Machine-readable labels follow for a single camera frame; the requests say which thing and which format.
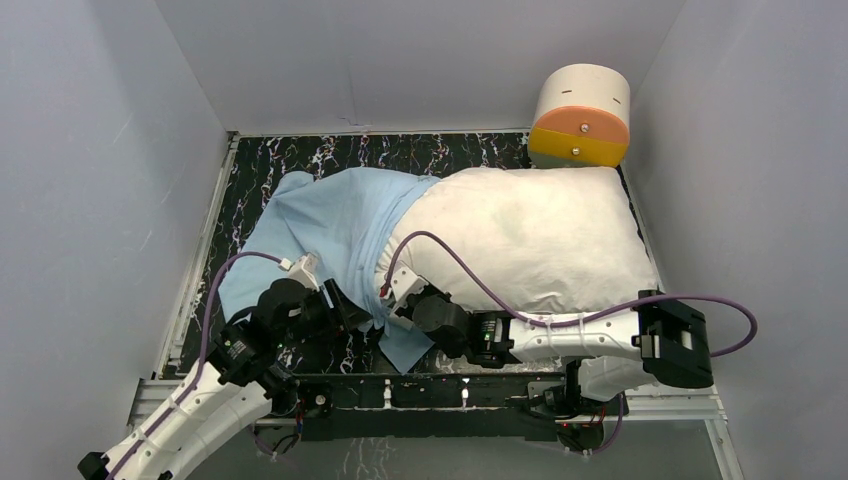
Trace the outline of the light blue pillowcase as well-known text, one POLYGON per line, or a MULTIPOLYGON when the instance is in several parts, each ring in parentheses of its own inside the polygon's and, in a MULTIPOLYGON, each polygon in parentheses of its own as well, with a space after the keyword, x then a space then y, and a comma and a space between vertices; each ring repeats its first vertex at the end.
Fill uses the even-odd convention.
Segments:
POLYGON ((243 246, 248 257, 234 262, 218 288, 225 316, 256 304, 284 272, 270 261, 319 260, 319 281, 333 279, 344 295, 382 330, 380 348, 401 373, 409 372, 433 343, 417 329, 389 324, 379 299, 377 264, 392 231, 407 210, 434 184, 433 176, 356 167, 320 180, 303 171, 283 176, 243 246))

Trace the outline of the white pillow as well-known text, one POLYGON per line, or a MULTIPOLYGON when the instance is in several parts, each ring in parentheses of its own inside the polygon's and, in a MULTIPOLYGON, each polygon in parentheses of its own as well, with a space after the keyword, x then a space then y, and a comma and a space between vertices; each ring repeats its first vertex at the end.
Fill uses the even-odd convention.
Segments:
POLYGON ((374 272, 409 267, 468 310, 594 312, 659 284, 619 173, 468 168, 430 186, 374 272))

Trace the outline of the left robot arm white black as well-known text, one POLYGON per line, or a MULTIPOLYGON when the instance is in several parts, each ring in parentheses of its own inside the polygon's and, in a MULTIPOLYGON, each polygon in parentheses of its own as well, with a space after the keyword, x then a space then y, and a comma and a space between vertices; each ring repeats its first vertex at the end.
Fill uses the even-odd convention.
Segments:
POLYGON ((86 454, 78 471, 85 479, 174 479, 188 458, 210 454, 269 413, 301 422, 316 396, 281 362, 286 342, 333 340, 370 319, 333 280, 274 281, 138 428, 106 452, 86 454))

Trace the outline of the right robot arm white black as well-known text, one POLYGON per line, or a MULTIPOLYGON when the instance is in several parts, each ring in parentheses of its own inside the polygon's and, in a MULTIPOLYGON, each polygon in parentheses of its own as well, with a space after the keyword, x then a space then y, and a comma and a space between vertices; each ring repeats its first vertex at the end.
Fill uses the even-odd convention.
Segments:
POLYGON ((392 315, 421 330, 446 356, 482 368, 570 360, 563 399, 577 414, 654 382, 682 389, 714 383, 704 315, 657 291, 643 290, 608 312, 532 316, 467 311, 426 286, 392 315))

